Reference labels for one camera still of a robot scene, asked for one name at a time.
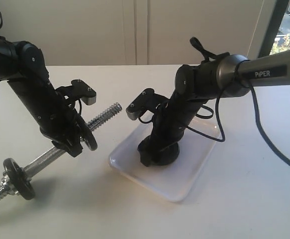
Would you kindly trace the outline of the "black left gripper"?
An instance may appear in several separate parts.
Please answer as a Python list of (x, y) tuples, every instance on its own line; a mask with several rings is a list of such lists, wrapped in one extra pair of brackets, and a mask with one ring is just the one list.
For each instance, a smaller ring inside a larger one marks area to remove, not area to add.
[(72, 157), (82, 153), (81, 137), (84, 126), (84, 120), (75, 109), (44, 109), (39, 113), (40, 132), (56, 148), (66, 151)]

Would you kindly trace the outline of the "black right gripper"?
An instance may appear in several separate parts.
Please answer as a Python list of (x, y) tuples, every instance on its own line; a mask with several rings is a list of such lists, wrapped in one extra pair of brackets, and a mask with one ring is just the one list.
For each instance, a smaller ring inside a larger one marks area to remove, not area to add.
[(197, 102), (169, 100), (162, 104), (154, 115), (150, 135), (138, 145), (141, 163), (144, 166), (154, 166), (150, 165), (150, 155), (178, 143), (196, 113)]

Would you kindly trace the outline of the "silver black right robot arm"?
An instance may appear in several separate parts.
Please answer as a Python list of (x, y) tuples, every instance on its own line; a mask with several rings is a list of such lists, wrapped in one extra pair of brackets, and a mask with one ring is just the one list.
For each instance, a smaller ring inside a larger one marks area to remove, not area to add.
[(166, 166), (179, 156), (179, 141), (197, 112), (209, 100), (237, 98), (255, 87), (290, 85), (290, 50), (249, 60), (225, 53), (197, 66), (182, 65), (167, 98), (147, 88), (135, 99), (130, 116), (152, 112), (152, 130), (138, 145), (144, 166)]

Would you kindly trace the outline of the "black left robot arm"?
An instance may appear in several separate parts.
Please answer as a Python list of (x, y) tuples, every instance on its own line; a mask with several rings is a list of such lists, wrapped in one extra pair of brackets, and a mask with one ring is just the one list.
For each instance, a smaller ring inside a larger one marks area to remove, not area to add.
[(42, 51), (30, 42), (0, 39), (0, 81), (9, 86), (53, 145), (76, 157), (82, 152), (81, 117), (49, 81)]

